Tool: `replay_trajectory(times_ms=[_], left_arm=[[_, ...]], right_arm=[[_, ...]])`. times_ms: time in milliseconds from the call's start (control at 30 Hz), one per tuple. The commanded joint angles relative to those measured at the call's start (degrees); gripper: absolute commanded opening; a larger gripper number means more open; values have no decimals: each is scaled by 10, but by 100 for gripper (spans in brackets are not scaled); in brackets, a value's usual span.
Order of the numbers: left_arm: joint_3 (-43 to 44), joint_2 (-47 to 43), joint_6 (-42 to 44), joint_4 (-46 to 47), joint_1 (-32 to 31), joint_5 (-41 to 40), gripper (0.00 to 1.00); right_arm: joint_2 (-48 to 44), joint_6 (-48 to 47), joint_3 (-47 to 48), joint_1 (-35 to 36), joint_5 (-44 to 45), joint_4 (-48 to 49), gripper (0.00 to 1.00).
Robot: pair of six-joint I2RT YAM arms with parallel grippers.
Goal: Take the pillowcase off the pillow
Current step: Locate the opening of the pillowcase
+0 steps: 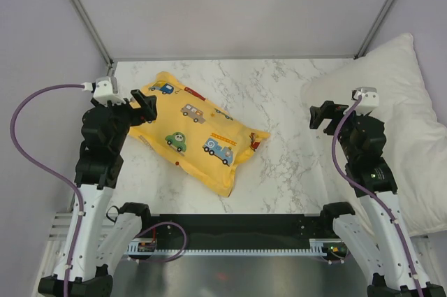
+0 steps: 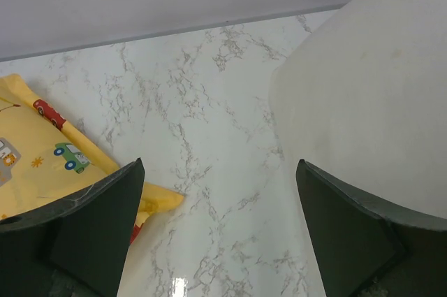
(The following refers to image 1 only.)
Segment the yellow cartoon-print pillowcase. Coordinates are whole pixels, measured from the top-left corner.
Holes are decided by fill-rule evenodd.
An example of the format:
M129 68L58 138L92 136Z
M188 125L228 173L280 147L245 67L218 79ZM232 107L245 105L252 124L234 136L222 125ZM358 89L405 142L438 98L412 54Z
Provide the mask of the yellow cartoon-print pillowcase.
M157 117L133 126L129 136L197 178L215 194L230 196L236 168L248 161L268 132L237 121L171 73L162 71L142 89L157 98Z

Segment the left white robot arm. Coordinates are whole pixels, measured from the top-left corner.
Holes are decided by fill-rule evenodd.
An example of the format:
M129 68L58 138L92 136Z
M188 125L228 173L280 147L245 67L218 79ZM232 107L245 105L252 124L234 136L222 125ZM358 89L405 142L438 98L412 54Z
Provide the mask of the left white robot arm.
M153 122L157 117L156 97L140 90L128 100L93 101L82 117L83 141L75 167L75 205L61 261L53 274L41 278L43 296L109 296L113 274L135 236L152 231L148 205L125 203L106 237L101 236L110 199L124 160L121 150L132 126Z

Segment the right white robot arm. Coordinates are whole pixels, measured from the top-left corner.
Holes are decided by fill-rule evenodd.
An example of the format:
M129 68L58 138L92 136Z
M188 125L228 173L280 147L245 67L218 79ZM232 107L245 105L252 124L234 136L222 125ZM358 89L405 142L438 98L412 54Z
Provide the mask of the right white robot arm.
M352 106L325 101L312 106L310 129L329 120L324 133L332 136L331 156L337 172L353 188L372 225L370 237L347 202L323 206L319 228L327 237L338 236L347 246L367 280L368 296L445 296L431 282L411 244L397 196L393 172L382 157L386 144L384 124Z

